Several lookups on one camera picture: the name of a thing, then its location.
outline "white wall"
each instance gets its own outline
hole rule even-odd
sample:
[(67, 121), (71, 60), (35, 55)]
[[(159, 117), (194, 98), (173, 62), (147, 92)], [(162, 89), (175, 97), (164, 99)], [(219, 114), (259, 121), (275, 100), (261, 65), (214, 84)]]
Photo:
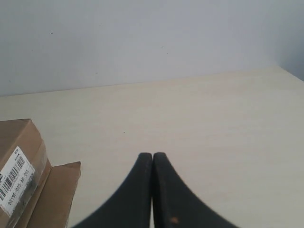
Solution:
[(303, 0), (3, 0), (0, 95), (292, 71), (303, 12)]

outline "white label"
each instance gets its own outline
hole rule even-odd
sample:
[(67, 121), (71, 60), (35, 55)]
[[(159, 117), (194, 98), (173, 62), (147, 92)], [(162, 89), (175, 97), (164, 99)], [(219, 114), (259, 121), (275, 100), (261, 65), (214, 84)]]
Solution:
[(34, 167), (17, 146), (0, 172), (0, 206), (9, 216), (33, 179), (34, 172)]

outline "light wood tabletop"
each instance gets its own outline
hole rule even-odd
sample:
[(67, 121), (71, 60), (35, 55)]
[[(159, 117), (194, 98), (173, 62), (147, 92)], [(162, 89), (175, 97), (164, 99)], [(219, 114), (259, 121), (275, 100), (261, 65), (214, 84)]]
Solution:
[(105, 202), (140, 152), (166, 152), (241, 228), (304, 227), (304, 83), (279, 67), (0, 97), (31, 118), (53, 165), (81, 161), (69, 226)]

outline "black rubber pad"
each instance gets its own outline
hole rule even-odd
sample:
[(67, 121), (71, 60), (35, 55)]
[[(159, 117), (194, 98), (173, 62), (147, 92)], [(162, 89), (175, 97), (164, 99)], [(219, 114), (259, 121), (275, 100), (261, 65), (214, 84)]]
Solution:
[(152, 198), (155, 228), (236, 228), (192, 193), (164, 153), (154, 154)]
[(140, 153), (119, 189), (74, 228), (148, 228), (151, 213), (152, 156)]

